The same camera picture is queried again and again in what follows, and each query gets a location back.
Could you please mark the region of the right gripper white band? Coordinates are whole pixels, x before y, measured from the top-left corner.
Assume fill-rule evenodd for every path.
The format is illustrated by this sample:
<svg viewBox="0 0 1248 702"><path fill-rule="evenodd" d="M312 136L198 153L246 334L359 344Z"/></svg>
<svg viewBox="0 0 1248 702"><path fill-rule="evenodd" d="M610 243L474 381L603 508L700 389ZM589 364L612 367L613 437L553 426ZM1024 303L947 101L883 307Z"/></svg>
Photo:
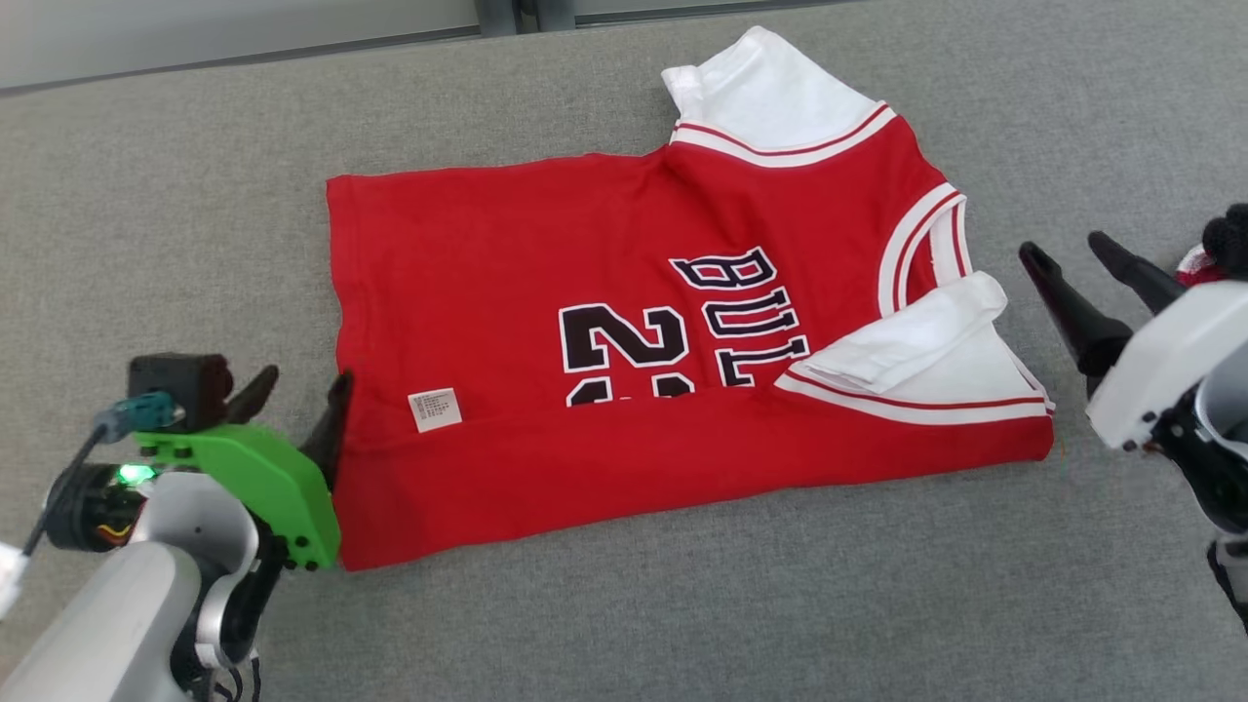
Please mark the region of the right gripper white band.
<svg viewBox="0 0 1248 702"><path fill-rule="evenodd" d="M1191 387L1248 344L1248 284L1221 281L1187 290L1104 231L1090 232L1088 246L1109 275L1154 315L1136 334L1080 294L1040 245L1022 244L1018 259L1065 339L1075 368L1085 377L1104 377L1087 406L1093 431L1109 448L1141 446L1154 425L1146 413L1159 416L1173 408Z"/></svg>

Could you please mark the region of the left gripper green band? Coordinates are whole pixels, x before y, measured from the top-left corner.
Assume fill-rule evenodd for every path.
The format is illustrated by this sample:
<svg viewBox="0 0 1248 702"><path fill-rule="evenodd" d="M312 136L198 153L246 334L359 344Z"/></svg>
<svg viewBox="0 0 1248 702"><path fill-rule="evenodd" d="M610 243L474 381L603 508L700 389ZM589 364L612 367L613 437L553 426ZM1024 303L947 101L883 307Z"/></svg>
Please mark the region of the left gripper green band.
<svg viewBox="0 0 1248 702"><path fill-rule="evenodd" d="M339 527L332 507L354 373L331 383L324 412L298 448L260 425L278 382L267 365L223 406L223 422L196 433L135 432L139 460L81 462L57 477L46 505L45 537L57 548L102 552L139 540L139 520L156 516L158 485L202 473L245 506L285 543L286 563L319 570L337 561Z"/></svg>

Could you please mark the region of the red basketball jersey white sleeves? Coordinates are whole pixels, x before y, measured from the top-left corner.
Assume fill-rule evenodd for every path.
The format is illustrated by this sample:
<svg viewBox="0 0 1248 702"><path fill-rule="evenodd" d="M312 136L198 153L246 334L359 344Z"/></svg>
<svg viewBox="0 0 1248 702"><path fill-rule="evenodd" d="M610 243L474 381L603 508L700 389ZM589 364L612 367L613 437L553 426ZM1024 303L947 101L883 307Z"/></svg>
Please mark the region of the red basketball jersey white sleeves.
<svg viewBox="0 0 1248 702"><path fill-rule="evenodd" d="M347 570L1050 453L909 121L766 27L661 77L650 154L327 182Z"/></svg>

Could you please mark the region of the grey fabric sofa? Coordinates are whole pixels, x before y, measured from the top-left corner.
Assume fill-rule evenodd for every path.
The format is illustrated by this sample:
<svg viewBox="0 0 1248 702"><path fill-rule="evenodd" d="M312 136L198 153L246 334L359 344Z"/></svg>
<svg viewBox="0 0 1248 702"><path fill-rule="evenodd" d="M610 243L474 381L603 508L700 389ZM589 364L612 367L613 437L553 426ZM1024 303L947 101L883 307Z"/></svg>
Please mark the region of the grey fabric sofa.
<svg viewBox="0 0 1248 702"><path fill-rule="evenodd" d="M0 97L0 540L139 353L334 377L324 182L643 154L664 67L746 27L909 119L967 194L973 264L1057 403L1025 465L804 488L285 576L265 702L1247 702L1211 527L1162 458L1106 450L1017 261L1033 240L1128 324L1092 230L1163 265L1248 204L1248 0L869 0L146 74Z"/></svg>

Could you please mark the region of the grey wall skirting strip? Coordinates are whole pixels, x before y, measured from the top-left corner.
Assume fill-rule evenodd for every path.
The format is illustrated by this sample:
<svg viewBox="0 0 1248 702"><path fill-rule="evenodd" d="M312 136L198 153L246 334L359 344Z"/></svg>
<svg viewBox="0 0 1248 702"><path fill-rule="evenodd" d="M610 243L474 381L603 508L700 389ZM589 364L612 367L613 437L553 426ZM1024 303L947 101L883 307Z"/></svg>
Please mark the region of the grey wall skirting strip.
<svg viewBox="0 0 1248 702"><path fill-rule="evenodd" d="M480 37L479 26L466 27L441 27L441 30L401 34L386 37L369 37L348 42L333 42L317 46L302 46L286 49L281 52L260 52L252 55L238 55L237 57L203 59L203 61L180 62L178 65L166 65L156 67L137 67L136 70L101 74L84 77L70 77L55 81L34 82L17 86L0 86L0 97L16 97L32 92L46 92L62 86L76 86L94 84L121 77L137 77L152 74L175 74L183 71L201 70L201 67L236 67L250 65L266 65L266 62L285 62L290 59L314 59L328 57L329 55L349 52L378 52L397 46L424 45L431 42L462 41Z"/></svg>

